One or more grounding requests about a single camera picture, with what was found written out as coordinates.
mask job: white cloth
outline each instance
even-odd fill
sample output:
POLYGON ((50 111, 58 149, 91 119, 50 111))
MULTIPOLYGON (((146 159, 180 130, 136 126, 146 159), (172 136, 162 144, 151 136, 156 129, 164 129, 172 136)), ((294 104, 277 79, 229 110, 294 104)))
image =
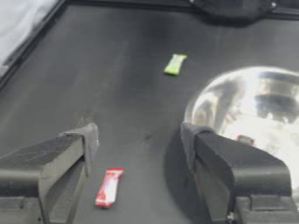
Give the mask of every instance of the white cloth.
POLYGON ((0 0, 0 67, 59 0, 0 0))

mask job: black device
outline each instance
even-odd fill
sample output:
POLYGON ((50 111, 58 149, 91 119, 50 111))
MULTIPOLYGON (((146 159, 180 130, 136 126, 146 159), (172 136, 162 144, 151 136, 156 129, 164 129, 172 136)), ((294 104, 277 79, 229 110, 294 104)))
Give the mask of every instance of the black device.
POLYGON ((297 0, 191 0, 196 9, 211 18, 234 22, 250 22, 259 18, 293 18, 299 16, 297 0))
POLYGON ((188 123, 182 140, 211 223, 299 223, 282 160, 188 123))
POLYGON ((92 123, 0 158, 2 224, 72 223, 98 147, 92 123))

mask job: stainless steel bowl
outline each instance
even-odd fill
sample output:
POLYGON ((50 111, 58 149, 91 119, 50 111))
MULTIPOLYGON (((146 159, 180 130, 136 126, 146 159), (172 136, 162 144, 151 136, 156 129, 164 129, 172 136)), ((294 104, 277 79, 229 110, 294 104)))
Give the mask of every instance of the stainless steel bowl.
POLYGON ((299 206, 299 74, 274 67, 225 73, 191 99, 184 121, 282 159, 299 206))

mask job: green candy bar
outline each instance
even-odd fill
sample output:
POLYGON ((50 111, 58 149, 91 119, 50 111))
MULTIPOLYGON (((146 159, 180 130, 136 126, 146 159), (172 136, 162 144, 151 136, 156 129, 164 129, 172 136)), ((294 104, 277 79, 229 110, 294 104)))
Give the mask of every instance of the green candy bar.
POLYGON ((184 54, 174 54, 172 59, 163 70, 166 74, 179 75, 182 70, 183 61, 187 59, 187 55, 184 54))

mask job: black table surface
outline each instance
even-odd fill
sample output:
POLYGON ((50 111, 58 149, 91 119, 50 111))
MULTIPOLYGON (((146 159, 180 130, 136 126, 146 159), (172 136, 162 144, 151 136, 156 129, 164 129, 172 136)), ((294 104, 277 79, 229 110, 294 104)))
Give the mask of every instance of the black table surface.
POLYGON ((75 223, 207 223, 183 154, 187 102, 241 67, 299 70, 299 22, 206 24, 192 14, 71 5, 0 94, 0 156, 88 122, 100 151, 75 223), (188 59, 179 77, 164 67, 188 59), (116 203, 94 207, 104 171, 124 167, 116 203))

